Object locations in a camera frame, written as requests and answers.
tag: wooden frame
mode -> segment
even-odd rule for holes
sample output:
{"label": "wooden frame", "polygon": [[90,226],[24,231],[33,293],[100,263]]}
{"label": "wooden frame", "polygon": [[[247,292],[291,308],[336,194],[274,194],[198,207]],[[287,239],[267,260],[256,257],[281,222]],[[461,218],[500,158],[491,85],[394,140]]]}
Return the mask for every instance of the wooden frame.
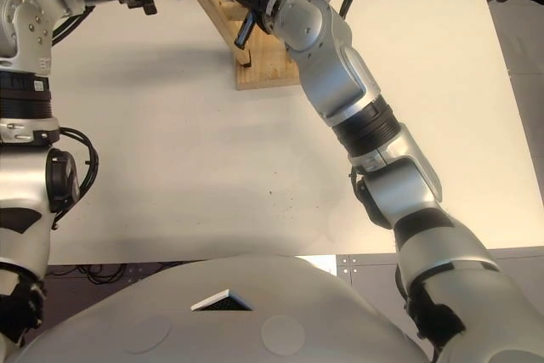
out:
{"label": "wooden frame", "polygon": [[235,57],[236,89],[282,87],[298,84],[297,65],[283,43],[255,28],[246,49],[234,45],[247,10],[227,0],[197,0]]}

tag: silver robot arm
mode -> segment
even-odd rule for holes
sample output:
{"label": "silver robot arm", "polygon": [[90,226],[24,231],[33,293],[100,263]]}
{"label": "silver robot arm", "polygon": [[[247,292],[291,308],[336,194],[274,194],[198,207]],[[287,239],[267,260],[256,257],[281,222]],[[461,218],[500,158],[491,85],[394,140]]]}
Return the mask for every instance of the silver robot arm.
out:
{"label": "silver robot arm", "polygon": [[[0,361],[42,322],[49,234],[80,198],[74,158],[53,147],[54,28],[106,1],[0,0]],[[117,1],[156,13],[153,0]]]}
{"label": "silver robot arm", "polygon": [[263,22],[348,151],[371,219],[393,229],[406,310],[439,362],[544,362],[544,319],[478,238],[441,207],[439,179],[398,123],[351,30],[325,0],[270,0]]}

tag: white tabletop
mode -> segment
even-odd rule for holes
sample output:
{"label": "white tabletop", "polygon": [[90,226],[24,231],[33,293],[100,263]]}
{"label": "white tabletop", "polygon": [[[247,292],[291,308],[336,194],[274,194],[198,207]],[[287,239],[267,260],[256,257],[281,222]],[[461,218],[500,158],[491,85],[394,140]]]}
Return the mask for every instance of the white tabletop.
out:
{"label": "white tabletop", "polygon": [[[93,140],[100,170],[53,233],[51,264],[393,252],[301,88],[235,91],[230,52],[196,1],[156,4],[151,17],[100,5],[54,48],[54,114]],[[348,22],[438,172],[445,208],[490,248],[544,245],[485,0],[355,0]]]}

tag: black band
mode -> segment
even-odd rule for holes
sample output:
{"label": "black band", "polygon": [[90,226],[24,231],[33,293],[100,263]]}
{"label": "black band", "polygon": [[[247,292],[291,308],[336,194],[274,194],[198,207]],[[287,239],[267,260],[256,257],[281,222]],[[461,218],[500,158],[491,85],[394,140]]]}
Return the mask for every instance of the black band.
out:
{"label": "black band", "polygon": [[401,249],[414,235],[438,227],[453,227],[453,223],[438,208],[423,208],[401,218],[394,225],[394,238]]}
{"label": "black band", "polygon": [[46,77],[0,71],[0,118],[49,119],[52,116]]}
{"label": "black band", "polygon": [[15,91],[49,91],[49,80],[26,72],[0,70],[0,89]]}
{"label": "black band", "polygon": [[1,89],[0,99],[21,99],[24,101],[50,101],[51,91],[21,91],[19,89]]}
{"label": "black band", "polygon": [[0,99],[0,118],[48,119],[52,116],[51,101]]}
{"label": "black band", "polygon": [[400,132],[400,125],[380,95],[332,130],[349,155],[357,157],[387,143]]}

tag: label sticker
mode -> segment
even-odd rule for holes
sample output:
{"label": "label sticker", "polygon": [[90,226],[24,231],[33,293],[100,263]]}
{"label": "label sticker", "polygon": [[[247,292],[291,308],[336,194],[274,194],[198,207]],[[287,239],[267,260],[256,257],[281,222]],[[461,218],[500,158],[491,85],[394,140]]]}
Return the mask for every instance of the label sticker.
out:
{"label": "label sticker", "polygon": [[34,91],[43,91],[43,81],[34,81]]}

